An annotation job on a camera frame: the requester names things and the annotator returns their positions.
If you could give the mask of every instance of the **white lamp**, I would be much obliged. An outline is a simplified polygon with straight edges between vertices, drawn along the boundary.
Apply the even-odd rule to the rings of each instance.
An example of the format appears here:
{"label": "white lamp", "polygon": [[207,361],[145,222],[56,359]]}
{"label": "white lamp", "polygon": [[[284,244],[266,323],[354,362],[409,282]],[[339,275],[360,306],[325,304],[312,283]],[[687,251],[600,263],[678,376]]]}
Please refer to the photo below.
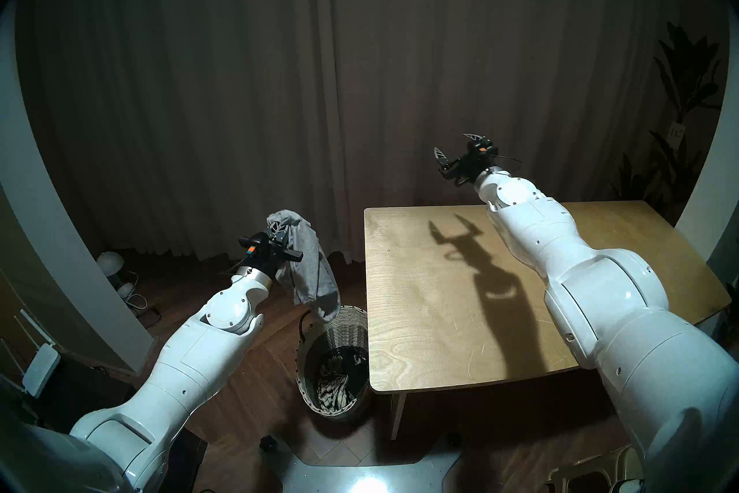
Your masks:
{"label": "white lamp", "polygon": [[118,295],[123,300],[127,300],[134,290],[134,285],[131,282],[124,282],[117,274],[124,267],[124,257],[117,252],[108,251],[98,256],[97,262],[103,274],[108,278],[108,282],[118,292]]}

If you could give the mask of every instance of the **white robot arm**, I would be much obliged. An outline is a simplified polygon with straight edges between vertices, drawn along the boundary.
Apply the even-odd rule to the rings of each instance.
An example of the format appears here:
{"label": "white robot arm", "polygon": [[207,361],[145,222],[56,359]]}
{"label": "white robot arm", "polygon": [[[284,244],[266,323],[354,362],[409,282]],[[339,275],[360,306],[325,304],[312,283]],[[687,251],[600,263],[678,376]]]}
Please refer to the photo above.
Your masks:
{"label": "white robot arm", "polygon": [[302,253],[285,247],[285,229],[241,239],[247,255],[231,277],[162,348],[144,385],[126,403],[81,418],[70,435],[110,457],[136,492],[155,492],[164,479],[172,442],[190,415],[213,397],[262,329],[256,314],[275,272]]}
{"label": "white robot arm", "polygon": [[737,469],[739,364],[669,312],[652,268],[623,249],[594,250],[572,216],[472,139],[441,172],[474,183],[511,253],[547,285],[545,303],[578,363],[597,368],[632,444],[648,491],[719,490]]}

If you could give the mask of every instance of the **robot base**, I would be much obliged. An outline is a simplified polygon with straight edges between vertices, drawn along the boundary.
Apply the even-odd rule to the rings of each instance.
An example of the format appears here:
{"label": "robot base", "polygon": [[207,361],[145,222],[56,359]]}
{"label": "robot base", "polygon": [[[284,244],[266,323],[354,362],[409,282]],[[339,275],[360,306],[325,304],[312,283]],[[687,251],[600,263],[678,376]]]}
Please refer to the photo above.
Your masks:
{"label": "robot base", "polygon": [[460,457],[459,443],[457,435],[442,436],[415,464],[324,467],[304,464],[283,441],[266,435],[260,443],[260,455],[286,492],[440,492],[446,473]]}

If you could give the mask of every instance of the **laundry basket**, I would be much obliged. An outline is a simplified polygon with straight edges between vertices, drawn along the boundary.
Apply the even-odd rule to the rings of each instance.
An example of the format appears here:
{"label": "laundry basket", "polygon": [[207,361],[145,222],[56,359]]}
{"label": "laundry basket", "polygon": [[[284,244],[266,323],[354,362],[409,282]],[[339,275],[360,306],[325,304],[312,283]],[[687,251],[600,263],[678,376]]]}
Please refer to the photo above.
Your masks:
{"label": "laundry basket", "polygon": [[303,314],[298,326],[300,342],[295,356],[295,380],[303,400],[311,410],[334,421],[346,421],[358,415],[369,403],[372,394],[369,376],[346,406],[340,410],[327,411],[318,399],[318,371],[321,364],[328,357],[338,355],[339,350],[350,349],[363,356],[364,360],[369,360],[367,312],[355,306],[342,306],[333,320],[326,324],[314,322],[303,332],[303,320],[309,313],[310,311]]}

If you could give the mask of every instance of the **wooden table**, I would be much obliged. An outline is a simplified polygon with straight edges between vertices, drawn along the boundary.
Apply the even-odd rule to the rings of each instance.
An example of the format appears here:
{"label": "wooden table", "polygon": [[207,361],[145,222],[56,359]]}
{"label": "wooden table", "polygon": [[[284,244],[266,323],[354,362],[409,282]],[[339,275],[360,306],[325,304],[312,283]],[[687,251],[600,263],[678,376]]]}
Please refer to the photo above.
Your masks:
{"label": "wooden table", "polygon": [[[645,202],[571,202],[593,248],[641,255],[671,311],[695,324],[729,295],[687,241]],[[534,378],[577,367],[484,205],[368,208],[369,383],[392,393],[395,439],[406,393]]]}

